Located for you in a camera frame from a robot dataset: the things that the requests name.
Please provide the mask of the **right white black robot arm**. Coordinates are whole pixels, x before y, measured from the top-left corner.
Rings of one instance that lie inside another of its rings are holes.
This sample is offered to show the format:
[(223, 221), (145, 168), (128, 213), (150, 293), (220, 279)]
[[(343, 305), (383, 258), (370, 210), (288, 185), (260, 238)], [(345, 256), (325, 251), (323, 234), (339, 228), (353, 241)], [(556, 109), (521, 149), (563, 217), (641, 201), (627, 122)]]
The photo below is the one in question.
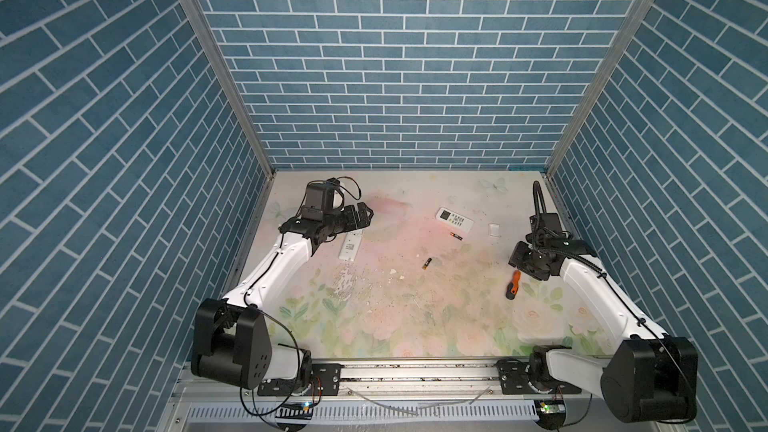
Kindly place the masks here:
[(563, 230), (555, 213), (537, 212), (510, 263), (539, 281), (561, 278), (581, 298), (611, 346), (605, 359), (566, 346), (537, 346), (531, 384), (548, 393), (572, 385), (605, 401), (624, 423), (687, 423), (697, 414), (698, 353), (650, 319), (608, 274), (593, 248)]

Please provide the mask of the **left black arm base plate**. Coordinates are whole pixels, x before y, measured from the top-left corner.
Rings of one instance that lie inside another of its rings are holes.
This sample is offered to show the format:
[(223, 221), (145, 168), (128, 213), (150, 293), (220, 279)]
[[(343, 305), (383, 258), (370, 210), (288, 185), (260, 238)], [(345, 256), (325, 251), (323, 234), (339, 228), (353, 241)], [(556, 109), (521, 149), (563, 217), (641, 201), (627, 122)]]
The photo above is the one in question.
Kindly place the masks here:
[(320, 385), (323, 396), (337, 396), (341, 381), (340, 363), (320, 362), (311, 367), (303, 366), (296, 383), (292, 379), (272, 379), (262, 382), (258, 389), (259, 397), (284, 397), (293, 394), (306, 395), (313, 385)]

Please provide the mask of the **white remote with display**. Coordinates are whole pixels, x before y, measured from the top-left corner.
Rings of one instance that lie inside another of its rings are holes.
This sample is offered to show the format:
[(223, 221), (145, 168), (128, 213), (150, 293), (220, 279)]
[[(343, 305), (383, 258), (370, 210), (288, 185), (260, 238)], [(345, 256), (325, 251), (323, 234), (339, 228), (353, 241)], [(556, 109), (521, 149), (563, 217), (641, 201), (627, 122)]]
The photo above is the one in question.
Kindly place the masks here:
[(444, 207), (436, 212), (435, 219), (463, 233), (469, 233), (474, 226), (472, 219)]

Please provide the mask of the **orange black screwdriver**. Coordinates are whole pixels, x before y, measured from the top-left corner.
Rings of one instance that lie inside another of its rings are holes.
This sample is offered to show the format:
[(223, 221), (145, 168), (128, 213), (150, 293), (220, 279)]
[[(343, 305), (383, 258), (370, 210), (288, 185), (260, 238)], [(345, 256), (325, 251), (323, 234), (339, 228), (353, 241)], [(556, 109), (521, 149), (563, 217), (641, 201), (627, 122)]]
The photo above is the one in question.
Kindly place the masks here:
[(506, 286), (505, 297), (507, 300), (514, 300), (518, 294), (519, 284), (521, 279), (521, 272), (515, 270), (512, 275), (512, 279)]

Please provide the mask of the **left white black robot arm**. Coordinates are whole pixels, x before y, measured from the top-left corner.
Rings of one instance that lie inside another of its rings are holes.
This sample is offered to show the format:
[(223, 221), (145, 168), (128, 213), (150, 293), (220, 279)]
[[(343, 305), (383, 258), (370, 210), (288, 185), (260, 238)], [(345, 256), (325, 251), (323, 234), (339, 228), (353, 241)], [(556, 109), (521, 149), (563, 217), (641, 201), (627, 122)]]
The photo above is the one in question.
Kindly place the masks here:
[(290, 393), (311, 380), (311, 352), (274, 345), (267, 319), (274, 300), (318, 248), (338, 235), (368, 227), (374, 212), (341, 176), (307, 183), (297, 212), (278, 228), (275, 243), (239, 284), (204, 300), (194, 318), (191, 372), (253, 390), (277, 382)]

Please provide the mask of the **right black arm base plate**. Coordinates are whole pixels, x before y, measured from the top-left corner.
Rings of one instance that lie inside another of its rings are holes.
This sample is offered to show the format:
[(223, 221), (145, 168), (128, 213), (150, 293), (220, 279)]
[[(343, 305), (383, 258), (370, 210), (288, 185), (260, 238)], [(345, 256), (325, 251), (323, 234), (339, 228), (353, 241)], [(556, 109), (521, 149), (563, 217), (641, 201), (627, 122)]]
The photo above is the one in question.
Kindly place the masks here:
[(495, 366), (504, 395), (576, 395), (582, 392), (579, 387), (551, 377), (546, 366), (538, 359), (523, 362), (516, 358), (502, 358)]

